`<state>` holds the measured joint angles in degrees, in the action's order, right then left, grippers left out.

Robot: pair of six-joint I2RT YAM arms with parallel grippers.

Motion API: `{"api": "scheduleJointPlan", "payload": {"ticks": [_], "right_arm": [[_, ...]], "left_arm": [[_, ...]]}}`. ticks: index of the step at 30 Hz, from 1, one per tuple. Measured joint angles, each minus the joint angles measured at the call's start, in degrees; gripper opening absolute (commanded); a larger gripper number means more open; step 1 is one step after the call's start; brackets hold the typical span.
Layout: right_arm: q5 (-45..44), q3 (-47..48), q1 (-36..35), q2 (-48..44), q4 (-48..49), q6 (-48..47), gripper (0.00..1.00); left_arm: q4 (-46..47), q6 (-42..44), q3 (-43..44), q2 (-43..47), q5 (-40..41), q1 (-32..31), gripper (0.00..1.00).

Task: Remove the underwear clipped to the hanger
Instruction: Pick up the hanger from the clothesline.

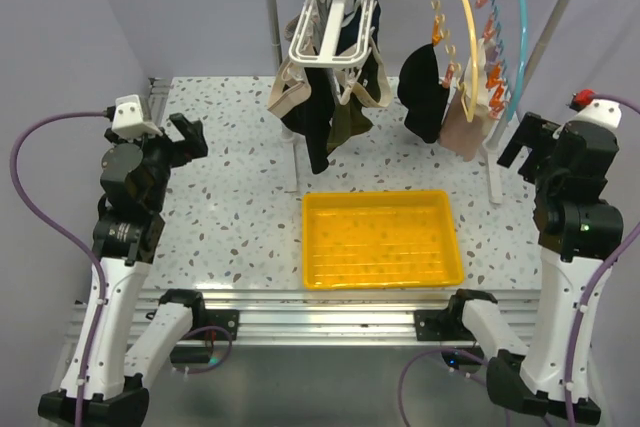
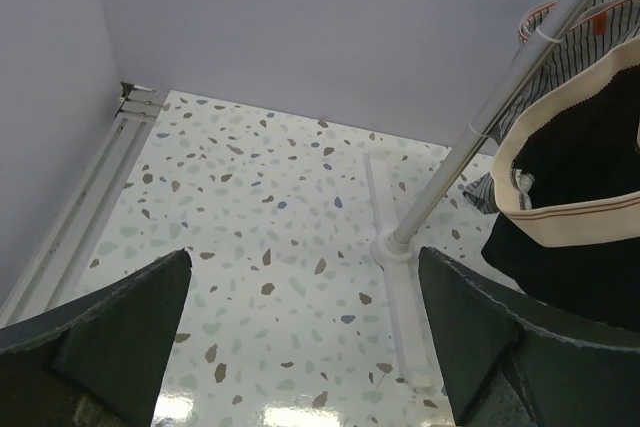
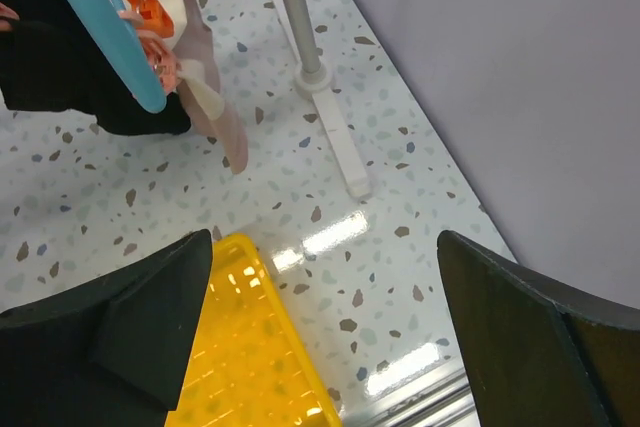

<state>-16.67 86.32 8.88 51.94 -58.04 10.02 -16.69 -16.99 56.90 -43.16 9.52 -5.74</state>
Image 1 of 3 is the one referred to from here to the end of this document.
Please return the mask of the pink beige underwear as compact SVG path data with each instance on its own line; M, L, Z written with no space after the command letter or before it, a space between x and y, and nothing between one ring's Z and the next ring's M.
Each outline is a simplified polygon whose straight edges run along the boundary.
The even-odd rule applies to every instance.
M467 121L462 106L462 99L470 103L469 94L462 95L456 91L447 109L440 130L439 144L445 149L461 156L465 162L472 161L493 128L495 119L489 115L489 98L491 94L486 88L488 70L487 58L493 56L496 42L493 39L485 41L480 38L478 49L478 97L474 117Z

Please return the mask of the blue round clip hanger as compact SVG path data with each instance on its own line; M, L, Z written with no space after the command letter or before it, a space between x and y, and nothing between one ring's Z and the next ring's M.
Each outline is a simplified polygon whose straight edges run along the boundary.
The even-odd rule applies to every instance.
M485 41L496 42L493 56L487 58L489 72L486 88L491 94L489 98L489 115L495 120L505 117L510 121L514 116L524 91L524 77L528 53L528 5L527 0L517 0L519 13L518 61L509 67L505 51L508 45L502 34L503 24L500 19L501 6L499 0L476 0L475 8L490 6L482 37Z

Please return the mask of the yellow round clip hanger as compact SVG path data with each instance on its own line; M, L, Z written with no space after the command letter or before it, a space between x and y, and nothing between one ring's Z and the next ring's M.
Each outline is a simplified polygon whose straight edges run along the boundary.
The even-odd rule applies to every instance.
M433 11L431 44L446 60L441 75L444 87L460 94L464 119L474 120L479 94L479 54L476 25L470 0L459 0L462 14L450 19L443 0L429 0Z

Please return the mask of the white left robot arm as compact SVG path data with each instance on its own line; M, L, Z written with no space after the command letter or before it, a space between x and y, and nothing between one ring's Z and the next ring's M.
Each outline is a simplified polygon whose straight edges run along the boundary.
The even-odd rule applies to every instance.
M201 294L173 289L161 297L145 332L129 340L165 226L161 211L171 172L208 153L201 121L181 114L169 120L181 140L154 127L132 139L105 133L112 146L102 158L85 317L60 387L38 406L39 416L58 426L141 425L151 386L176 343L207 330Z

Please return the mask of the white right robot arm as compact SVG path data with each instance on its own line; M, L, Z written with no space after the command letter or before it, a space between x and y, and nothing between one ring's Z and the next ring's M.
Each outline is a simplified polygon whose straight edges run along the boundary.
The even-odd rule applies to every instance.
M518 172L535 187L541 259L532 340L522 342L495 296L479 290L457 290L437 320L445 333L480 346L494 404L595 426L601 409L589 394L589 348L606 270L624 230L621 212L601 197L617 137L613 127L593 120L559 125L528 113L499 165L510 166L522 148L529 154Z

